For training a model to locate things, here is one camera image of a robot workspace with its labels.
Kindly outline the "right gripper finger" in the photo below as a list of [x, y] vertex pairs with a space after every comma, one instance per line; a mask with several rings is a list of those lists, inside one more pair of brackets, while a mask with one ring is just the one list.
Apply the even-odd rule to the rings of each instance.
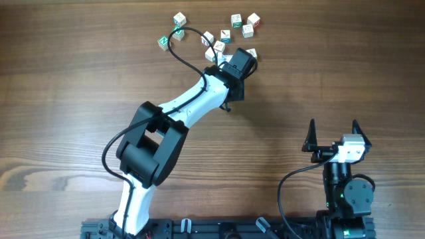
[[301, 148], [303, 152], [315, 152], [318, 150], [315, 120], [311, 119], [309, 123], [308, 133]]
[[372, 143], [369, 141], [369, 139], [367, 138], [367, 136], [363, 133], [363, 130], [361, 129], [359, 123], [357, 120], [353, 120], [352, 123], [352, 132], [353, 134], [359, 134], [362, 136], [364, 142], [365, 142], [365, 147], [366, 148], [371, 148], [372, 147]]

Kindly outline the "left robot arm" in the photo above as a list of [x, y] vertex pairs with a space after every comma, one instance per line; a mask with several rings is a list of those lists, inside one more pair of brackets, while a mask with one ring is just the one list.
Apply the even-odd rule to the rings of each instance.
[[134, 238], [148, 223], [155, 189], [176, 165], [190, 127], [211, 110], [243, 100], [244, 81], [257, 66], [255, 56], [238, 48], [229, 61], [205, 68], [174, 100], [140, 105], [116, 151], [124, 189], [110, 221], [119, 238]]

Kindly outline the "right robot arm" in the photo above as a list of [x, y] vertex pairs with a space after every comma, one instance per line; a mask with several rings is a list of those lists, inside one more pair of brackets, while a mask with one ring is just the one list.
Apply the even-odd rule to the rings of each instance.
[[341, 136], [330, 146], [317, 143], [315, 120], [309, 123], [302, 147], [311, 152], [311, 162], [323, 166], [323, 185], [327, 210], [316, 214], [316, 238], [366, 239], [376, 238], [371, 204], [376, 189], [375, 182], [364, 174], [352, 174], [351, 165], [361, 162], [372, 147], [357, 120], [352, 132]]

